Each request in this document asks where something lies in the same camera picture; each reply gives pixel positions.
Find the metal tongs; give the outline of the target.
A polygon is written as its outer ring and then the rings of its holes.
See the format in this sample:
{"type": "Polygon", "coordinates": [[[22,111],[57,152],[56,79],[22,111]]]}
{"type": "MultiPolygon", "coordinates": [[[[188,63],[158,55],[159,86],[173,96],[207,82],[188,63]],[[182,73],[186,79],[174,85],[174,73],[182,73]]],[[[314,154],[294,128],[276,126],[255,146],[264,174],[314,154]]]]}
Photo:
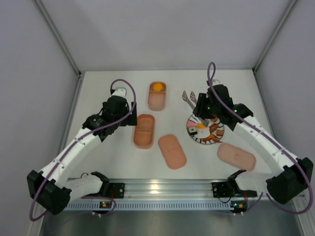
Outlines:
{"type": "MultiPolygon", "coordinates": [[[[183,99],[185,102],[188,103],[188,105],[191,107],[192,110],[195,109],[197,100],[196,100],[196,97],[195,97],[194,92],[191,92],[191,93],[190,93],[190,97],[188,97],[186,91],[183,91],[182,99],[183,99]]],[[[204,126],[206,126],[206,127],[208,126],[209,122],[208,122],[207,120],[204,120],[204,119],[202,119],[202,118],[199,118],[199,120],[201,121],[201,123],[202,123],[204,126]]]]}

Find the pink toy sweet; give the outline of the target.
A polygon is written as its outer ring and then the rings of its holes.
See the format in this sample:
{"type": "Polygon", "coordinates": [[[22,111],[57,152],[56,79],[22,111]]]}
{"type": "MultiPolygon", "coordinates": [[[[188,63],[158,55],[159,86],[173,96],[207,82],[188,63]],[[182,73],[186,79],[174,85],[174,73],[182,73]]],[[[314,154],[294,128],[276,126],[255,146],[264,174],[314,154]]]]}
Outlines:
{"type": "Polygon", "coordinates": [[[187,122],[187,128],[191,128],[191,127],[195,127],[196,126],[196,123],[194,123],[193,121],[188,121],[187,122]]]}

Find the black white sushi roll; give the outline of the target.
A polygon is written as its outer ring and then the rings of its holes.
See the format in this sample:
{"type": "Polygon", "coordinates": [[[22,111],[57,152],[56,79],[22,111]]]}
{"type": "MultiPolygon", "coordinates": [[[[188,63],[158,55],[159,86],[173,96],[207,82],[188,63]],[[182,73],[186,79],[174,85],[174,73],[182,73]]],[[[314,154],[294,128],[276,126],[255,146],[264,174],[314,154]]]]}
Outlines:
{"type": "Polygon", "coordinates": [[[189,128],[188,128],[188,133],[189,133],[190,135],[196,135],[196,134],[198,134],[198,130],[197,130],[196,127],[189,127],[189,128]]]}

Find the orange round toy food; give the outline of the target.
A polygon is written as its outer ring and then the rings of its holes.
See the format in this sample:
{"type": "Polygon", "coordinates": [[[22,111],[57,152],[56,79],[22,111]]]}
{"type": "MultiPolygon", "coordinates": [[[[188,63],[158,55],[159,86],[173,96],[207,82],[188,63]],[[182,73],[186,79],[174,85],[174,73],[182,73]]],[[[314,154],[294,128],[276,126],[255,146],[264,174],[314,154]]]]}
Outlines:
{"type": "Polygon", "coordinates": [[[163,91],[164,90],[164,85],[162,83],[155,83],[152,86],[153,91],[163,91]]]}

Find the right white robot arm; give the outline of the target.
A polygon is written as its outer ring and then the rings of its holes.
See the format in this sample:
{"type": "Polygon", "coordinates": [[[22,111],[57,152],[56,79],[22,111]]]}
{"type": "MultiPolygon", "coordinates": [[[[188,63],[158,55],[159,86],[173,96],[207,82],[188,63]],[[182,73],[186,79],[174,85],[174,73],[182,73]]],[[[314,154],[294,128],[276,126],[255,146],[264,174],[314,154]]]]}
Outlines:
{"type": "Polygon", "coordinates": [[[310,201],[313,201],[310,185],[313,162],[307,157],[300,159],[281,146],[261,128],[248,107],[242,103],[233,104],[226,86],[210,86],[207,93],[200,93],[193,114],[201,119],[218,118],[245,140],[268,165],[269,174],[252,173],[241,167],[239,172],[228,178],[233,188],[266,193],[269,199],[283,205],[308,189],[310,201]]]}

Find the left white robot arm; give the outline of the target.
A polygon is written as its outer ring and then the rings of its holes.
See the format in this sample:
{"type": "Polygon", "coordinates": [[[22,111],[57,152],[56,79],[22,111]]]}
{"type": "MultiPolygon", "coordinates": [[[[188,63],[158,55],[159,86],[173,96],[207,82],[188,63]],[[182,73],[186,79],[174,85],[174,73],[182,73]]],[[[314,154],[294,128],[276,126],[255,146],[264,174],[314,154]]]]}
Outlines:
{"type": "Polygon", "coordinates": [[[87,155],[119,127],[136,126],[136,102],[128,103],[126,89],[111,89],[111,96],[101,111],[89,116],[70,144],[39,172],[27,176],[30,196],[52,215],[87,195],[109,196],[109,179],[94,171],[85,177],[70,180],[71,172],[87,155]]]}

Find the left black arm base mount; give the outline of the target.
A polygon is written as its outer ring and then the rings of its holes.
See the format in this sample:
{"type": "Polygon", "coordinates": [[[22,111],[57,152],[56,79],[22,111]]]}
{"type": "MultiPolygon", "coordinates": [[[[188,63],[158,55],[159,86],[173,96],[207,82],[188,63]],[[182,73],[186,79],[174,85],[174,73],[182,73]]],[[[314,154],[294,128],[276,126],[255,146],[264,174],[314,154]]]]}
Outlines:
{"type": "Polygon", "coordinates": [[[100,190],[98,193],[89,194],[82,198],[92,199],[92,198],[111,198],[111,199],[123,199],[125,195],[125,183],[116,182],[109,183],[105,190],[100,190]]]}

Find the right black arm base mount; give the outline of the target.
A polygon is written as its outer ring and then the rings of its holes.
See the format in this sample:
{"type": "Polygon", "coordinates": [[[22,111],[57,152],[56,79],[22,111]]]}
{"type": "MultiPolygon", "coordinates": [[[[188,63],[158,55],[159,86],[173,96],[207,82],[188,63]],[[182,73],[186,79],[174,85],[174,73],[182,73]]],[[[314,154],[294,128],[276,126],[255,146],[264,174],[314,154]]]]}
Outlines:
{"type": "Polygon", "coordinates": [[[228,181],[212,182],[211,185],[215,198],[230,198],[234,196],[233,186],[228,181]]]}

